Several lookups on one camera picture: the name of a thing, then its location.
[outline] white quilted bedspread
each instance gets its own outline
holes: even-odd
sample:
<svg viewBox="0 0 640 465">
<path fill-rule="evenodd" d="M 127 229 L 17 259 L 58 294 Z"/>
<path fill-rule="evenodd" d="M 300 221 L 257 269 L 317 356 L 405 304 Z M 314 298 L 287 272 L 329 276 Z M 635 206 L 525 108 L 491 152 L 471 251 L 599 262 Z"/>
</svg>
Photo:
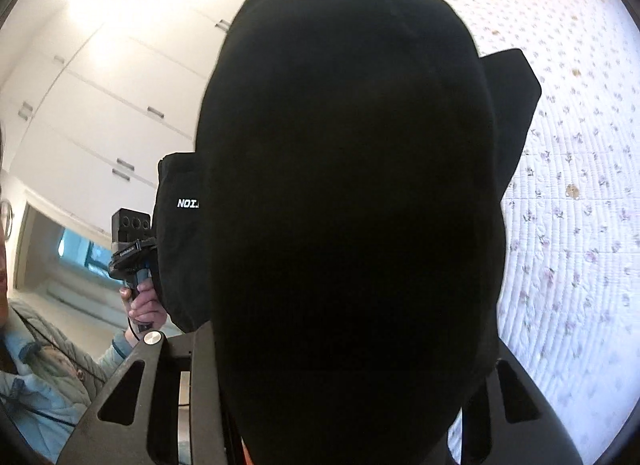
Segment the white quilted bedspread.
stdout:
<svg viewBox="0 0 640 465">
<path fill-rule="evenodd" d="M 591 465 L 640 397 L 640 33 L 620 0 L 446 1 L 542 84 L 502 202 L 498 326 Z"/>
</svg>

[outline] silver screw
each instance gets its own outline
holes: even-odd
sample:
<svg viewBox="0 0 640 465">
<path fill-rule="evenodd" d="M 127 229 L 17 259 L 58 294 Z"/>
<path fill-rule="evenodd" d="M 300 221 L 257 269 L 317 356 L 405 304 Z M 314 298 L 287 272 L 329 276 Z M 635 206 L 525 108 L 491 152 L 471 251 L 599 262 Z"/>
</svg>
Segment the silver screw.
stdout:
<svg viewBox="0 0 640 465">
<path fill-rule="evenodd" d="M 162 335 L 158 331 L 150 331 L 145 335 L 145 343 L 149 346 L 157 344 L 162 340 Z"/>
</svg>

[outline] black camera device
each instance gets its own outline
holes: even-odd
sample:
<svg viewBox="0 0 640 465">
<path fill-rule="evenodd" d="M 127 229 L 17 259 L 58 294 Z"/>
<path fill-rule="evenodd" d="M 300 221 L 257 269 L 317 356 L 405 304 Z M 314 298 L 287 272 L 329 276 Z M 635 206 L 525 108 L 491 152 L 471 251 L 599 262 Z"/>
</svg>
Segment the black camera device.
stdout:
<svg viewBox="0 0 640 465">
<path fill-rule="evenodd" d="M 152 261 L 157 261 L 157 244 L 151 229 L 151 216 L 130 209 L 120 209 L 111 217 L 109 276 L 123 281 L 131 289 L 129 303 L 139 294 L 138 285 L 151 277 Z M 137 324 L 139 333 L 152 328 Z"/>
</svg>

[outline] hand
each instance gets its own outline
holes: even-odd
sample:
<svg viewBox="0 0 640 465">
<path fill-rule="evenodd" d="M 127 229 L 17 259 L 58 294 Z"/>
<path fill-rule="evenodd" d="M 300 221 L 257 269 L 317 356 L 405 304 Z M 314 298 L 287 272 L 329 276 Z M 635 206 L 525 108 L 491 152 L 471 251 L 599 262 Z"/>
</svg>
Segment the hand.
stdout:
<svg viewBox="0 0 640 465">
<path fill-rule="evenodd" d="M 158 330 L 164 326 L 167 319 L 167 313 L 164 307 L 158 301 L 158 295 L 154 289 L 154 283 L 149 278 L 138 285 L 139 295 L 129 304 L 131 290 L 129 288 L 121 288 L 120 296 L 125 305 L 125 310 L 130 320 L 140 324 L 151 324 L 152 329 Z M 131 347 L 138 343 L 133 335 L 131 328 L 127 328 L 125 337 Z"/>
</svg>

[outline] person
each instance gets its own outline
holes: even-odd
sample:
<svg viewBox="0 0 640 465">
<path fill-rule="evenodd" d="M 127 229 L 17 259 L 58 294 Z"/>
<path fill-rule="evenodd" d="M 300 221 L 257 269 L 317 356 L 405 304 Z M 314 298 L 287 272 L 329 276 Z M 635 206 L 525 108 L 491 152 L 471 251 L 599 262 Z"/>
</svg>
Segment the person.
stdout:
<svg viewBox="0 0 640 465">
<path fill-rule="evenodd" d="M 220 390 L 256 465 L 444 463 L 497 360 L 500 200 L 540 94 L 443 0 L 245 0 L 195 151 Z"/>
<path fill-rule="evenodd" d="M 0 400 L 44 463 L 55 463 L 82 414 L 142 335 L 136 337 L 130 327 L 118 333 L 96 361 L 32 307 L 7 298 L 6 269 L 0 232 Z M 151 280 L 141 283 L 138 291 L 127 315 L 132 322 L 160 329 L 167 313 Z M 129 301 L 130 289 L 120 294 Z"/>
</svg>

